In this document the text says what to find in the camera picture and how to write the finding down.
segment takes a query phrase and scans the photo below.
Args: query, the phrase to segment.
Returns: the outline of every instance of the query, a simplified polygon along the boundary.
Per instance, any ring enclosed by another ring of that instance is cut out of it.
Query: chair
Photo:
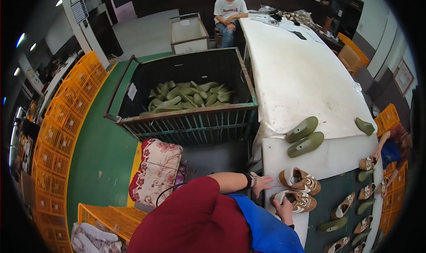
[[[349,74],[352,76],[355,75],[355,71],[361,62],[361,58],[351,49],[348,45],[344,45],[342,50],[338,53],[337,51],[332,50],[338,57],[338,59],[343,63],[345,68],[348,70]]]
[[[216,48],[219,48],[222,45],[222,35],[217,28],[214,28],[214,42],[216,44]]]

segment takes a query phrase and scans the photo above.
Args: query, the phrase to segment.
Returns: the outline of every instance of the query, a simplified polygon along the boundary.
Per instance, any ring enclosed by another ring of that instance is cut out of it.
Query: blue apron
[[[401,159],[401,153],[398,149],[398,146],[395,142],[390,139],[387,139],[382,148],[382,164],[383,170],[394,161]]]
[[[303,253],[295,230],[291,229],[264,208],[257,206],[247,196],[228,194],[235,199],[250,225],[254,251],[263,253]]]

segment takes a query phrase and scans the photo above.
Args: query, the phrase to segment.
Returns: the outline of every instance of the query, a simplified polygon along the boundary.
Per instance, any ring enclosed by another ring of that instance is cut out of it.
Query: red shirt
[[[403,135],[405,135],[405,133],[407,133],[407,131],[401,125],[391,128],[389,131],[391,132],[391,136],[389,137],[389,139],[391,139],[397,144],[397,147],[401,154],[401,158],[397,161],[396,165],[396,168],[399,171],[401,170],[404,163],[408,160],[408,156],[410,154],[410,148],[402,148],[401,146],[401,138]]]
[[[173,192],[136,228],[128,253],[248,253],[251,233],[233,198],[200,177]]]

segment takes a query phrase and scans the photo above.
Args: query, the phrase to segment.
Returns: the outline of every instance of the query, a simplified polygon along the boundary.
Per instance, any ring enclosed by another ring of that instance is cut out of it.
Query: stool
[[[216,44],[216,48],[220,48],[222,45],[222,35],[217,28],[214,28],[214,42]]]

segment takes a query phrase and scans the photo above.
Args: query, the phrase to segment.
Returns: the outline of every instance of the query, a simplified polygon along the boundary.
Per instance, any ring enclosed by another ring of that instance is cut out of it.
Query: white t-shirt
[[[214,4],[214,15],[220,15],[224,20],[228,19],[231,15],[248,13],[247,5],[244,0],[235,0],[227,2],[226,0],[216,0]]]

